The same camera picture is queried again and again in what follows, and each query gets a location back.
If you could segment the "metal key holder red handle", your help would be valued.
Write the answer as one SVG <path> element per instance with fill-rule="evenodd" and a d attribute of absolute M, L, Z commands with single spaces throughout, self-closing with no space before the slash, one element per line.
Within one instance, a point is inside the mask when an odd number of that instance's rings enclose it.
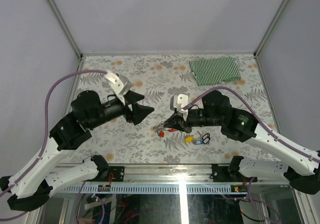
<path fill-rule="evenodd" d="M 164 122 L 161 122 L 160 124 L 155 125 L 152 130 L 160 137 L 160 138 L 164 138 L 165 136 L 165 132 L 167 132 L 164 129 Z"/>

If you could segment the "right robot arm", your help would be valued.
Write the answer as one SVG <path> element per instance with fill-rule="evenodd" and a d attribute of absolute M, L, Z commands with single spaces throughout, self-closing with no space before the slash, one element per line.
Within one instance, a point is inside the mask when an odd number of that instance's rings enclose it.
<path fill-rule="evenodd" d="M 191 133 L 194 127 L 219 126 L 227 138 L 258 147 L 277 158 L 276 161 L 264 161 L 236 155 L 228 166 L 212 165 L 214 181 L 274 180 L 283 181 L 306 194 L 319 192 L 318 151 L 276 133 L 252 109 L 232 107 L 229 98 L 218 90 L 206 91 L 199 99 L 202 108 L 195 109 L 195 103 L 189 103 L 187 95 L 173 96 L 170 107 L 174 113 L 164 122 L 164 128 Z"/>

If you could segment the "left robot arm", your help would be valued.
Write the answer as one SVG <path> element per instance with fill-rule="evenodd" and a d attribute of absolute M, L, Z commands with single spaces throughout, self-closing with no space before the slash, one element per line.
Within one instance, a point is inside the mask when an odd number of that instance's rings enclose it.
<path fill-rule="evenodd" d="M 133 91 L 125 94 L 124 102 L 116 96 L 102 103 L 95 91 L 83 91 L 72 101 L 72 111 L 62 118 L 50 131 L 43 153 L 37 153 L 38 160 L 28 173 L 4 176 L 0 187 L 11 186 L 8 205 L 11 210 L 33 211 L 44 205 L 60 190 L 80 181 L 104 181 L 110 174 L 110 166 L 102 155 L 93 155 L 82 164 L 60 173 L 52 173 L 53 168 L 65 156 L 77 150 L 91 138 L 91 131 L 111 120 L 123 116 L 126 122 L 140 124 L 154 111 L 153 107 L 139 104 L 144 95 Z"/>

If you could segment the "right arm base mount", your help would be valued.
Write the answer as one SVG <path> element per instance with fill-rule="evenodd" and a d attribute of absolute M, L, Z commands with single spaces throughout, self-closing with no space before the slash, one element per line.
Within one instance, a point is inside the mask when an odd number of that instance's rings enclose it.
<path fill-rule="evenodd" d="M 242 156 L 234 156 L 229 164 L 211 164 L 210 179 L 213 182 L 240 182 L 243 176 L 239 173 Z"/>

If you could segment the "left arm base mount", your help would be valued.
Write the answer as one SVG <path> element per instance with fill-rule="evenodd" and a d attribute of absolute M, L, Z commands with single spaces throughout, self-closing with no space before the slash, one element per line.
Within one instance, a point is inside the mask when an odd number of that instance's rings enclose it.
<path fill-rule="evenodd" d="M 125 167 L 124 166 L 111 166 L 107 174 L 104 174 L 100 181 L 107 181 L 107 182 L 123 182 L 124 181 L 124 173 Z"/>

